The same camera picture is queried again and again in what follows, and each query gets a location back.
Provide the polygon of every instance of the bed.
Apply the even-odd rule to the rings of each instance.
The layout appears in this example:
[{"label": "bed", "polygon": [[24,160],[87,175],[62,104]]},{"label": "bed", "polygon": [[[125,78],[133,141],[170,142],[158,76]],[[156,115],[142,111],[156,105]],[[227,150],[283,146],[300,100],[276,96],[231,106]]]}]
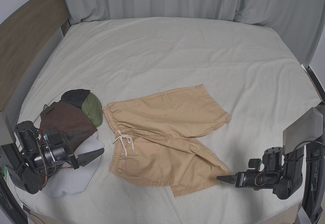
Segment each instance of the bed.
[{"label": "bed", "polygon": [[[282,146],[282,131],[320,102],[303,68],[270,28],[210,19],[117,19],[70,27],[34,81],[18,121],[38,127],[43,105],[71,89],[90,89],[105,106],[199,84],[232,117],[199,141],[233,173],[245,171],[248,160],[265,149]],[[105,152],[85,191],[50,198],[24,192],[9,180],[14,196],[66,224],[258,223],[303,197],[303,185],[282,201],[271,190],[223,183],[174,198],[170,187],[137,186],[110,173],[114,134],[105,120],[98,132]]]}]

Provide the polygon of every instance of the white drawstring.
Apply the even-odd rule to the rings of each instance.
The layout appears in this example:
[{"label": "white drawstring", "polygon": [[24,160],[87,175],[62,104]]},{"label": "white drawstring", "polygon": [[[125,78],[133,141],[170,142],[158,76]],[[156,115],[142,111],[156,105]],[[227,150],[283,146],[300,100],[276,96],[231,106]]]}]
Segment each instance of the white drawstring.
[{"label": "white drawstring", "polygon": [[125,138],[125,139],[127,140],[127,143],[128,143],[128,144],[131,144],[133,154],[136,155],[136,154],[134,153],[134,145],[133,145],[132,138],[131,138],[130,136],[128,136],[128,135],[122,135],[121,132],[120,132],[119,130],[117,130],[117,132],[120,134],[120,136],[117,137],[117,138],[114,140],[113,144],[114,144],[116,141],[118,141],[118,140],[121,141],[122,146],[123,146],[123,149],[124,149],[124,153],[125,153],[125,160],[127,161],[127,151],[126,151],[125,146],[124,146],[124,143],[123,143],[123,138]]}]

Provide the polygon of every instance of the beige shorts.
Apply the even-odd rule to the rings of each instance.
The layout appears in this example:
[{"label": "beige shorts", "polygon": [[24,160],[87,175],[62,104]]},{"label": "beige shorts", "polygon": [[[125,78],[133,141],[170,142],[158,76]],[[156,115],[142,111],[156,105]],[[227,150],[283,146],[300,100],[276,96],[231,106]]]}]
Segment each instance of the beige shorts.
[{"label": "beige shorts", "polygon": [[[113,102],[103,111],[117,139],[110,172],[128,182],[170,186],[178,197],[218,184],[218,175],[231,174],[196,139],[230,120],[203,84]],[[119,140],[118,132],[128,137]]]}]

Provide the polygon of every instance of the folded shorts leg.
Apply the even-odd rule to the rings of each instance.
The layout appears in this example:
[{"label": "folded shorts leg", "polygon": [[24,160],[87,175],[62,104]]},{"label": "folded shorts leg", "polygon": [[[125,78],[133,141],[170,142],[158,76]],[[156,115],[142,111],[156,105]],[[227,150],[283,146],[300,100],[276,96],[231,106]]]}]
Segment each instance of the folded shorts leg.
[{"label": "folded shorts leg", "polygon": [[195,137],[220,128],[230,120],[203,85],[170,90],[138,99],[113,102],[103,108],[116,138],[110,171],[138,185],[171,186],[174,196],[217,184],[218,175],[230,174]]}]

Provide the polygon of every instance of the mattress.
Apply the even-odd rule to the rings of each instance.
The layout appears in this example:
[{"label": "mattress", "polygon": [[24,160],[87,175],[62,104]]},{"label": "mattress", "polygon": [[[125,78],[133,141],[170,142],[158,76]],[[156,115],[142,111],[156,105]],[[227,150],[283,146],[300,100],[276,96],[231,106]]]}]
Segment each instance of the mattress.
[{"label": "mattress", "polygon": [[[73,25],[35,80],[19,122],[36,120],[44,104],[71,89],[89,89],[102,105],[204,84],[231,121],[199,141],[232,171],[282,146],[282,131],[320,99],[280,37],[264,27],[190,18],[143,18]],[[170,187],[137,186],[109,172],[114,134],[87,189],[59,198],[9,187],[37,213],[70,223],[257,223],[300,202],[271,190],[222,183],[174,198]]]}]

